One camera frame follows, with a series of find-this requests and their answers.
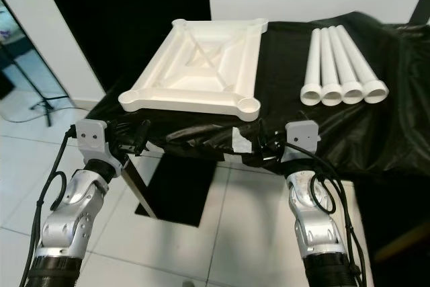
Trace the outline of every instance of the tape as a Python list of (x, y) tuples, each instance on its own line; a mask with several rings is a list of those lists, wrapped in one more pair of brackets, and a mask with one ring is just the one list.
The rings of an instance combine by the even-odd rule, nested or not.
[(236, 127), (232, 128), (231, 147), (235, 153), (252, 153), (253, 151), (253, 143), (242, 137), (239, 129)]

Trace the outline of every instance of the black door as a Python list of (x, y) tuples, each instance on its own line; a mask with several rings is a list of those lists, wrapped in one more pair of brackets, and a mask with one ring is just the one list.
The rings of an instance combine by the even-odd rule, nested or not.
[(103, 88), (137, 77), (171, 21), (209, 20), (209, 0), (55, 0)]

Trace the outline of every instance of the tripod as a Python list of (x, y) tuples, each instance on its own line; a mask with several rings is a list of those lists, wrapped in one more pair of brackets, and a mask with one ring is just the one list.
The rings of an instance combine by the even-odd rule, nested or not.
[(36, 103), (35, 105), (31, 106), (30, 109), (33, 110), (37, 106), (42, 106), (45, 110), (45, 116), (46, 116), (46, 123), (48, 127), (52, 126), (51, 116), (50, 113), (53, 111), (54, 107), (50, 105), (49, 101), (62, 99), (65, 97), (69, 97), (68, 95), (60, 95), (58, 97), (45, 97), (42, 92), (36, 87), (36, 85), (32, 82), (32, 80), (28, 77), (27, 73), (21, 68), (21, 66), (18, 64), (18, 62), (14, 59), (13, 55), (9, 53), (6, 46), (4, 46), (0, 42), (0, 50), (3, 50), (5, 53), (5, 56), (9, 59), (9, 61), (14, 64), (18, 71), (23, 75), (23, 77), (27, 80), (27, 82), (30, 84), (30, 86), (33, 88), (33, 90), (40, 96), (40, 101)]

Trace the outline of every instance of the black cloth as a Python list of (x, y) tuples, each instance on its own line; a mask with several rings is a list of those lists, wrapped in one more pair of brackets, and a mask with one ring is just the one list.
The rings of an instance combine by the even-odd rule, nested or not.
[[(344, 25), (389, 96), (381, 103), (305, 106), (303, 85), (311, 31)], [(232, 127), (253, 143), (243, 163), (282, 173), (264, 161), (258, 144), (258, 120), (235, 116), (141, 109), (125, 112), (118, 103), (138, 75), (127, 75), (90, 112), (88, 118), (117, 120), (117, 135), (132, 136), (145, 119), (152, 122), (149, 140), (166, 153), (224, 160), (232, 149)], [(255, 97), (261, 102), (269, 146), (287, 122), (314, 120), (320, 126), (317, 155), (329, 160), (344, 178), (430, 175), (430, 27), (388, 26), (353, 12), (310, 23), (272, 22), (261, 37)]]

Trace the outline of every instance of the black cable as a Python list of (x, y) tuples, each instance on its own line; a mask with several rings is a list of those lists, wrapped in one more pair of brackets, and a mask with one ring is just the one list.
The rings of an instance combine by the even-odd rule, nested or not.
[(327, 194), (329, 195), (330, 201), (331, 201), (331, 210), (327, 210), (325, 207), (323, 207), (320, 202), (318, 201), (318, 199), (316, 198), (316, 194), (315, 194), (315, 181), (317, 180), (318, 175), (315, 174), (312, 176), (312, 178), (310, 179), (310, 195), (312, 196), (312, 198), (314, 199), (315, 204), (324, 212), (327, 214), (333, 214), (336, 212), (336, 203), (335, 203), (335, 199), (333, 198), (333, 196), (331, 195), (330, 191), (327, 189), (327, 186), (324, 184), (324, 182), (321, 182), (321, 186), (327, 191)]
[[(318, 202), (318, 200), (316, 199), (313, 186), (314, 186), (315, 181), (318, 180), (321, 183), (321, 185), (325, 188), (327, 193), (329, 194), (329, 197), (330, 197), (333, 205), (335, 204), (333, 197), (332, 197), (330, 191), (327, 189), (326, 185), (324, 184), (324, 181), (326, 179), (329, 180), (330, 183), (335, 188), (337, 194), (339, 195), (339, 198), (341, 200), (342, 207), (343, 207), (343, 216), (345, 219), (345, 228), (346, 228), (346, 233), (347, 233), (347, 250), (348, 250), (348, 258), (349, 258), (349, 269), (351, 270), (352, 274), (354, 275), (355, 279), (357, 280), (359, 286), (360, 287), (362, 287), (362, 286), (366, 287), (367, 286), (367, 278), (366, 278), (366, 273), (365, 273), (366, 267), (365, 267), (365, 259), (364, 259), (363, 249), (361, 248), (361, 245), (359, 244), (358, 238), (355, 235), (355, 232), (353, 229), (351, 218), (350, 218), (349, 212), (348, 212), (348, 204), (347, 204), (347, 197), (346, 197), (345, 189), (343, 188), (343, 184), (339, 178), (339, 175), (337, 175), (337, 172), (335, 171), (334, 167), (332, 165), (330, 165), (330, 163), (328, 163), (324, 159), (316, 156), (315, 154), (311, 153), (310, 151), (307, 151), (306, 149), (303, 149), (302, 147), (293, 145), (289, 142), (285, 142), (285, 145), (287, 147), (290, 147), (290, 148), (293, 148), (297, 151), (300, 151), (301, 153), (305, 154), (306, 156), (314, 159), (323, 168), (325, 168), (326, 171), (328, 171), (328, 173), (326, 173), (322, 170), (317, 170), (315, 172), (315, 175), (311, 179), (310, 193), (312, 195), (312, 198), (315, 201), (315, 204), (323, 212), (325, 212), (327, 214), (331, 214), (330, 212), (332, 210), (328, 211), (325, 208), (323, 208), (320, 205), (320, 203)], [(358, 257), (360, 260), (360, 269), (356, 266), (356, 264), (354, 262), (352, 240), (354, 241), (355, 246), (357, 247)]]
[(64, 138), (61, 142), (61, 146), (56, 156), (54, 165), (52, 166), (48, 179), (46, 180), (46, 183), (42, 191), (40, 192), (39, 200), (36, 202), (36, 211), (33, 217), (32, 234), (30, 235), (30, 247), (28, 249), (26, 266), (24, 267), (24, 272), (22, 274), (22, 279), (21, 279), (21, 283), (19, 284), (19, 287), (24, 287), (27, 281), (28, 272), (30, 270), (30, 266), (33, 260), (33, 254), (37, 248), (37, 243), (39, 242), (39, 239), (40, 239), (40, 217), (42, 213), (42, 205), (44, 203), (46, 192), (48, 191), (48, 188), (52, 183), (52, 180), (58, 175), (61, 176), (61, 191), (57, 199), (54, 201), (54, 203), (52, 203), (51, 210), (55, 210), (56, 207), (58, 207), (58, 205), (60, 204), (60, 201), (62, 200), (62, 197), (64, 196), (66, 185), (67, 185), (66, 175), (62, 171), (57, 171), (56, 169), (60, 164), (61, 157), (66, 149), (68, 139), (75, 135), (76, 135), (76, 130), (74, 126), (71, 126), (70, 129), (64, 134)]
[[(60, 110), (65, 110), (65, 109), (77, 109), (77, 110), (85, 110), (85, 111), (89, 112), (89, 110), (83, 109), (83, 108), (67, 107), (67, 108), (60, 108), (60, 109), (57, 109), (57, 110), (53, 110), (53, 111), (50, 112), (50, 114), (53, 114), (54, 112), (57, 112), (57, 111), (60, 111)], [(5, 121), (13, 122), (15, 124), (21, 124), (23, 122), (29, 122), (29, 121), (32, 121), (32, 120), (35, 120), (35, 119), (38, 119), (38, 118), (41, 118), (41, 117), (45, 117), (45, 114), (41, 114), (40, 116), (37, 116), (37, 117), (34, 117), (34, 118), (30, 118), (30, 119), (27, 119), (27, 120), (18, 120), (18, 121), (9, 120), (2, 113), (0, 113), (0, 117), (2, 117), (2, 119), (4, 119)]]

